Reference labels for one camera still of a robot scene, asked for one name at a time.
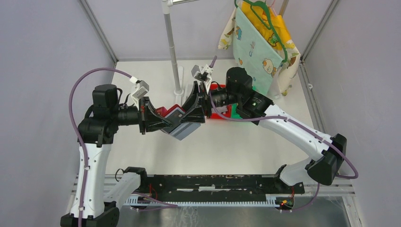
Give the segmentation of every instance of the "red wire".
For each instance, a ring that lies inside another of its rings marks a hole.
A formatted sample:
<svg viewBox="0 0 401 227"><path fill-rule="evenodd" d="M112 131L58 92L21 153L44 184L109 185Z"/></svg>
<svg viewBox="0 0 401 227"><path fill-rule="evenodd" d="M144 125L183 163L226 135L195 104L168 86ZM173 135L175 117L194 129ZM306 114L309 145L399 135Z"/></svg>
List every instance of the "red wire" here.
<svg viewBox="0 0 401 227"><path fill-rule="evenodd" d="M149 196L152 197L152 184L149 184Z"/></svg>
<svg viewBox="0 0 401 227"><path fill-rule="evenodd" d="M293 198L293 197L294 197L294 195L295 195L294 186L292 186L292 187L291 187L291 189L292 189L291 198Z"/></svg>
<svg viewBox="0 0 401 227"><path fill-rule="evenodd" d="M152 188L152 190L155 192L155 194L156 194L156 200L157 200L157 192L156 192L156 190L154 189L154 188Z"/></svg>

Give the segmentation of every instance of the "metal pole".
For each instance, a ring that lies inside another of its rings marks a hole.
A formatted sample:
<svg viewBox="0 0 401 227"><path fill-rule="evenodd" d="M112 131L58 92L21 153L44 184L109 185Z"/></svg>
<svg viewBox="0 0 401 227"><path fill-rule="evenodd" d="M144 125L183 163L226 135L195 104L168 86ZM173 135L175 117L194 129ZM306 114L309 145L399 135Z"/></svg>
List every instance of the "metal pole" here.
<svg viewBox="0 0 401 227"><path fill-rule="evenodd" d="M106 38L105 33L103 32L102 28L99 25L99 22L97 21L91 7L89 6L89 3L87 0L79 0L83 10L85 11L89 21L91 22L93 28L95 29L97 35L99 36L100 40L102 41L103 45L105 46L107 52L109 53L110 58L112 61L116 64L118 62L117 56L115 55L109 41Z"/></svg>
<svg viewBox="0 0 401 227"><path fill-rule="evenodd" d="M186 3L186 2L190 2L190 1L197 1L197 0L173 0L173 5Z"/></svg>
<svg viewBox="0 0 401 227"><path fill-rule="evenodd" d="M283 4L281 5L281 8L280 8L279 15L281 15L281 16L284 15L284 12L286 11L286 8L287 8L287 5L288 5L288 1L289 0L284 0Z"/></svg>
<svg viewBox="0 0 401 227"><path fill-rule="evenodd" d="M173 66L173 75L175 82L175 91L181 91L180 79L178 76L178 65L177 58L175 57L175 47L174 47L174 39L173 39L173 29L171 28L171 19L170 14L164 14L164 21L166 23L166 31L168 38L168 45L170 47L170 56L171 56L171 64Z"/></svg>
<svg viewBox="0 0 401 227"><path fill-rule="evenodd" d="M320 20L319 25L317 26L311 40L309 41L308 45L306 46L304 50L304 54L301 56L301 60L305 61L308 57L308 54L310 53L311 49L313 48L317 38L319 38L320 33L326 26L327 21L330 19L331 15L333 14L333 11L336 9L338 3L340 0L331 0L330 5L328 6L326 12L323 15L323 18Z"/></svg>

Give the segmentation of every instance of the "green towel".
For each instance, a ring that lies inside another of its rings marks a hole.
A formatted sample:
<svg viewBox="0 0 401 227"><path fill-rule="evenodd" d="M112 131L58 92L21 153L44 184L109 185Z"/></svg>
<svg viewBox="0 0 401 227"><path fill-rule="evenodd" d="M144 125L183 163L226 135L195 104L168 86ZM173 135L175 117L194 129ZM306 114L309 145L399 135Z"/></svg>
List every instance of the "green towel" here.
<svg viewBox="0 0 401 227"><path fill-rule="evenodd" d="M266 42L240 8L235 17L234 57L253 78L253 88L267 95L273 77L279 75L283 59Z"/></svg>

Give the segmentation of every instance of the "yellow cloth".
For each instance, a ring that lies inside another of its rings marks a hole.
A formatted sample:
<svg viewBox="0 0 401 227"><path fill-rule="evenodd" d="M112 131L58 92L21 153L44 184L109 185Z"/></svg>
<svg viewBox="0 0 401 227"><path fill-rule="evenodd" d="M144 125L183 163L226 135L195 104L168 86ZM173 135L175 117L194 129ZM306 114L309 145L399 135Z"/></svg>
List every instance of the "yellow cloth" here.
<svg viewBox="0 0 401 227"><path fill-rule="evenodd" d="M269 22L267 20L267 16L262 8L260 7L252 7L253 10L262 18L262 20L269 26ZM242 12L245 16L250 20L250 22L255 26L255 28L259 31L259 33L263 36L263 38L273 47L273 49L282 50L282 47L275 37L273 30L269 30L266 26L258 19L258 17L253 13L251 9L251 5L246 2L242 3ZM285 48L293 49L295 47L294 43L287 44L287 41L291 40L291 35L287 30L286 24L284 23L283 17L278 15L275 16L269 7L269 13L271 18L271 23L276 29L277 34L279 35L282 43Z"/></svg>

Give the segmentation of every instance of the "cartoon print towel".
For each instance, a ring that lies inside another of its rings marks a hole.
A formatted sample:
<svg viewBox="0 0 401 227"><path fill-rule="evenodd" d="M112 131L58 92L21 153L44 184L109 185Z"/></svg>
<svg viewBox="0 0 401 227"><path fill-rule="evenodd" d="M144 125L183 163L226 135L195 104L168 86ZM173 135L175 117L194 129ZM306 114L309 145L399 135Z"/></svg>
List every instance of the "cartoon print towel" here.
<svg viewBox="0 0 401 227"><path fill-rule="evenodd" d="M253 88L262 95L267 95L283 59L239 8L235 16L233 39L234 58L238 65L245 68L253 78Z"/></svg>
<svg viewBox="0 0 401 227"><path fill-rule="evenodd" d="M250 12L249 10L249 5L245 4L243 2L242 4L242 9L245 12L245 16L250 20L250 22L255 26L257 22L260 23L260 21L255 21L253 17L250 16L250 14L253 12ZM242 36L242 29L237 30L235 29L235 14L236 14L237 9L234 9L233 13L231 14L230 19L228 20L228 23L223 31L223 34L220 37L220 41L218 44L219 49L228 49L229 46L233 44L234 38L236 38L238 35L240 37ZM267 23L267 18L266 15L262 15L262 19L266 21ZM268 42L271 47L277 52L282 58L284 58L284 53L282 49L279 47L280 45L277 46L277 40L276 37L264 37L266 42ZM288 52L288 61L285 62L284 64L281 65L281 68L276 69L275 72L273 73L275 76L277 76L277 83L278 83L278 88L279 91L282 95L287 95L288 90L292 87L291 86L291 80L294 78L296 75L296 70L298 68L298 64L300 61L300 53L298 49L296 48L294 42L291 40L291 36L288 33L288 35L285 35L285 37L281 37L282 41L284 42L285 48ZM249 55L253 55L253 50L257 48L255 46L255 43L250 44L250 50L249 50ZM266 67L267 71L270 71L269 66L270 66L270 61L268 61L268 57L266 56L266 60L263 60L265 63L263 63L264 67ZM237 59L239 65L242 65L244 63L243 59Z"/></svg>

